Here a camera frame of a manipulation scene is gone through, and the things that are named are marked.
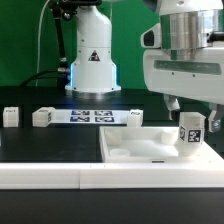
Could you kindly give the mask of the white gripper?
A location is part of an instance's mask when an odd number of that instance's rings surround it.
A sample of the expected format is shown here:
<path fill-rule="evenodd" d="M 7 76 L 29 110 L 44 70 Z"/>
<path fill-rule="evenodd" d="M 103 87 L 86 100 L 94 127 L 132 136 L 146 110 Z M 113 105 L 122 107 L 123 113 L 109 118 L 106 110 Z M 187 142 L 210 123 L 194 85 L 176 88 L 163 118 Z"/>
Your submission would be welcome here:
<path fill-rule="evenodd" d="M 179 119 L 180 105 L 176 96 L 184 97 L 209 102 L 209 131 L 214 133 L 221 129 L 224 116 L 224 47 L 200 49 L 194 61 L 174 61 L 162 50 L 146 50 L 143 71 L 147 88 L 165 94 L 170 120 Z"/>

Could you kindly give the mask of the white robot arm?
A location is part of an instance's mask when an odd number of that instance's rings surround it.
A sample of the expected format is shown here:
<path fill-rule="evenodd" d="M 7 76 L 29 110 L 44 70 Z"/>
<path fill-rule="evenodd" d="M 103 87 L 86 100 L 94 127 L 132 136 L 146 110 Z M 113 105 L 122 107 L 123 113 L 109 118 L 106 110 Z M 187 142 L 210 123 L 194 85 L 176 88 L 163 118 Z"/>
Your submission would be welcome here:
<path fill-rule="evenodd" d="M 224 117 L 224 0 L 142 0 L 159 22 L 141 35 L 144 80 L 170 113 L 180 97 L 205 101 L 211 132 Z M 69 89 L 100 95 L 119 89 L 111 61 L 111 21 L 94 2 L 79 3 L 77 58 Z"/>

